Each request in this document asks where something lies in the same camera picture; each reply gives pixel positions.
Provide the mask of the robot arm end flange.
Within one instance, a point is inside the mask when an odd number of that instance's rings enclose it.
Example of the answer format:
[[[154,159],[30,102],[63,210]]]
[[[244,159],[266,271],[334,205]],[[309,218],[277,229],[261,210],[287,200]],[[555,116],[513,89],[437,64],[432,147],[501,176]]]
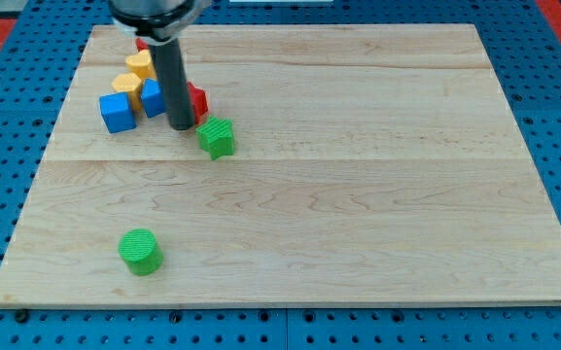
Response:
[[[126,34],[162,45],[174,38],[211,5],[211,0],[109,0],[114,24]]]

